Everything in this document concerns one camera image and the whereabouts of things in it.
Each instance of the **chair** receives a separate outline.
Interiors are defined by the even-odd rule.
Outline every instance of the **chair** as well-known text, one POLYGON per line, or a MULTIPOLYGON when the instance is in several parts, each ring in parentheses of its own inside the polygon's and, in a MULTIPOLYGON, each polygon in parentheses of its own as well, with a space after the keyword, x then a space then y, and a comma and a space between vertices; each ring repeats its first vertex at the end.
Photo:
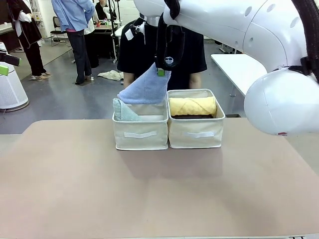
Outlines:
MULTIPOLYGON (((59 21, 58 17, 56 17, 56 16, 53 17, 53 26, 54 26, 54 31, 51 31, 51 32, 50 32, 50 33, 51 33, 51 46, 56 46, 57 44, 60 43, 60 40, 62 40, 61 38, 59 38, 59 36, 64 36, 64 34, 66 33, 66 31, 57 30, 57 28, 60 28, 61 25, 60 25, 60 21, 59 21), (56 44, 53 45, 53 42, 54 42, 54 41, 53 41, 53 37, 54 37, 54 36, 56 37, 58 43, 56 43, 56 44)), ((65 41, 65 44, 66 44, 68 47, 71 46, 71 45, 68 45, 68 44, 67 44, 67 41, 66 41, 65 38, 63 38, 63 40, 65 41)))

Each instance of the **green label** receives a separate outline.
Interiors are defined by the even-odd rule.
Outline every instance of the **green label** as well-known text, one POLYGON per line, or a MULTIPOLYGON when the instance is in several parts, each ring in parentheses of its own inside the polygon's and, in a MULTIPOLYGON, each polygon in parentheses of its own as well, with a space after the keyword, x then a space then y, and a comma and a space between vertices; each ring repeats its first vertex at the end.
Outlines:
POLYGON ((9 67, 0 66, 0 75, 8 76, 8 74, 9 74, 9 67))
POLYGON ((164 76, 165 75, 165 70, 162 68, 158 68, 158 76, 164 76))

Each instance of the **black jacket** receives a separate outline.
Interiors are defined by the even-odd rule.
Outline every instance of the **black jacket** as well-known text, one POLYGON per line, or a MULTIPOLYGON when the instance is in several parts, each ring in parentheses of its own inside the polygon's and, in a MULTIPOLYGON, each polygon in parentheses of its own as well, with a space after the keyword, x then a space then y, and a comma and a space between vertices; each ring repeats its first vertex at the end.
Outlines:
MULTIPOLYGON (((31 13, 28 6, 22 0, 7 0, 9 14, 12 18, 12 25, 14 26, 13 20, 18 21, 20 12, 23 11, 25 14, 31 13)), ((39 28, 37 27, 34 19, 31 22, 20 21, 22 33, 19 36, 19 40, 23 46, 28 48, 42 38, 39 28)))
MULTIPOLYGON (((99 2, 95 5, 95 10, 96 10, 96 13, 98 14, 98 17, 99 17, 100 20, 103 20, 103 19, 107 18, 106 14, 105 14, 105 12, 103 12, 103 8, 102 8, 102 6, 100 5, 99 2)), ((115 10, 112 9, 112 11, 110 12, 110 15, 113 18, 113 20, 117 19, 115 10)))

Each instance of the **beige storage bin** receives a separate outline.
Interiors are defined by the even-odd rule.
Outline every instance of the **beige storage bin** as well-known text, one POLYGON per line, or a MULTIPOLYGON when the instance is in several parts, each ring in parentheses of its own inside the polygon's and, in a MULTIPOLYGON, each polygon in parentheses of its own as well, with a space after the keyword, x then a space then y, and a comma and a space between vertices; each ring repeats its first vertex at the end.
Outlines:
POLYGON ((225 113, 216 100, 215 119, 173 119, 169 98, 204 98, 214 94, 208 89, 167 92, 168 139, 171 148, 218 148, 221 146, 225 113))
POLYGON ((113 114, 116 149, 163 150, 168 148, 167 100, 157 105, 128 105, 142 121, 117 121, 113 114))

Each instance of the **teal towel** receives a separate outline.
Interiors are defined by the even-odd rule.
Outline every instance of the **teal towel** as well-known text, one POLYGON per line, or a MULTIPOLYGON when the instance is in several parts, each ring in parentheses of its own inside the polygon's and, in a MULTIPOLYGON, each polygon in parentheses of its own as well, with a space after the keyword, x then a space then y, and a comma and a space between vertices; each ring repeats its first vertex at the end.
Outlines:
POLYGON ((133 110, 131 110, 123 101, 113 99, 114 118, 118 121, 141 121, 133 110))

